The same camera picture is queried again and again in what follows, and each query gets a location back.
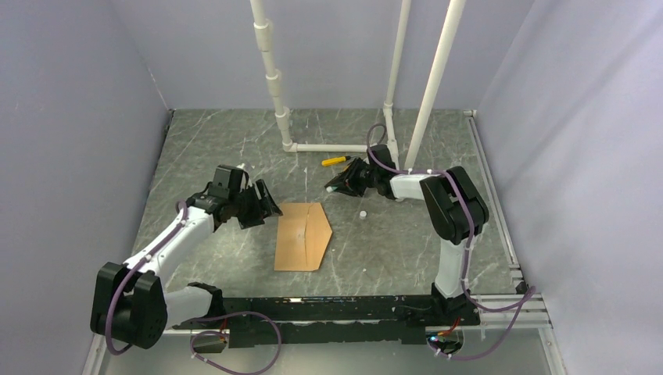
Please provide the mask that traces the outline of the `brown paper envelope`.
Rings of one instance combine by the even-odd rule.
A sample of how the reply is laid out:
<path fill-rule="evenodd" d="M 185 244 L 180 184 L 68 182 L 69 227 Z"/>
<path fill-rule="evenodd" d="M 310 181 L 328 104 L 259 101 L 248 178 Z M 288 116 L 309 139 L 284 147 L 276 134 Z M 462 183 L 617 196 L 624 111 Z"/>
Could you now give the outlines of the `brown paper envelope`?
<path fill-rule="evenodd" d="M 278 218 L 275 271 L 320 268 L 333 231 L 320 202 L 284 203 Z"/>

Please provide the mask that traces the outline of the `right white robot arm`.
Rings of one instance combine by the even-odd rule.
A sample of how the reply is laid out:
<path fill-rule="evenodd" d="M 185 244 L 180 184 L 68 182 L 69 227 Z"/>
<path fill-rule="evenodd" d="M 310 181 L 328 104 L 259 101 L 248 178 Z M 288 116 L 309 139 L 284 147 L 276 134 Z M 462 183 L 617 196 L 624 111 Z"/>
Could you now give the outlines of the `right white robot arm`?
<path fill-rule="evenodd" d="M 449 324 L 468 304 L 468 253 L 472 242 L 489 221 L 489 209 L 478 189 L 461 166 L 441 173 L 400 173 L 386 145 L 367 150 L 367 159 L 354 158 L 325 184 L 328 192 L 362 197 L 375 189 L 390 200 L 422 200 L 435 232 L 441 238 L 439 269 L 433 291 L 439 294 L 431 303 L 435 321 Z"/>

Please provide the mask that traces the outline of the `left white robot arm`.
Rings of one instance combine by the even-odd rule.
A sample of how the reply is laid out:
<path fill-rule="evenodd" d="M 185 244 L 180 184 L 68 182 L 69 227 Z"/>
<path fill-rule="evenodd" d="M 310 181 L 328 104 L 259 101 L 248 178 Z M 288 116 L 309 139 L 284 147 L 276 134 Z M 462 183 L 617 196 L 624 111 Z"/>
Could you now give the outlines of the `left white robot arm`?
<path fill-rule="evenodd" d="M 163 332 L 187 321 L 206 328 L 224 319 L 223 291 L 191 282 L 166 293 L 167 281 L 185 256 L 229 220 L 241 229 L 264 224 L 283 212 L 264 180 L 251 180 L 239 166 L 217 166 L 213 179 L 176 204 L 173 221 L 141 251 L 121 263 L 107 262 L 97 273 L 90 328 L 105 338 L 114 355 L 151 348 Z"/>

